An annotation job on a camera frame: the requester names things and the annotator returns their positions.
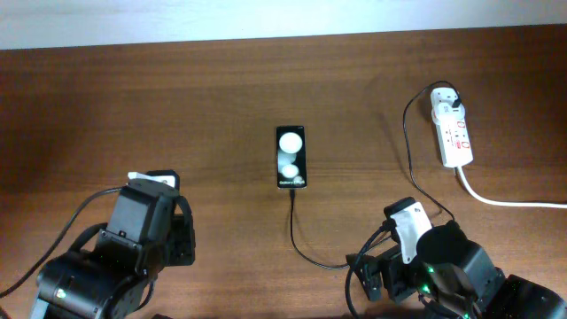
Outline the black smartphone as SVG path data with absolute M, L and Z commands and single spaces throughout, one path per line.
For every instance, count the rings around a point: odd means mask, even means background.
M 303 126 L 276 127 L 276 185 L 279 189 L 307 187 L 307 145 Z

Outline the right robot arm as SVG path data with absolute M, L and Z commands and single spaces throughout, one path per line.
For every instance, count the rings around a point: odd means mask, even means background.
M 515 275 L 504 275 L 484 248 L 450 221 L 427 230 L 416 256 L 399 245 L 369 256 L 368 245 L 347 256 L 347 277 L 357 276 L 371 301 L 381 291 L 400 303 L 413 294 L 428 318 L 566 319 L 566 302 L 556 292 Z

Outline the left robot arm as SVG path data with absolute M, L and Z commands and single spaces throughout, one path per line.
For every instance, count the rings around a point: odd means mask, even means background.
M 192 211 L 173 171 L 131 172 L 110 221 L 93 225 L 38 274 L 33 318 L 124 318 L 159 272 L 195 260 Z

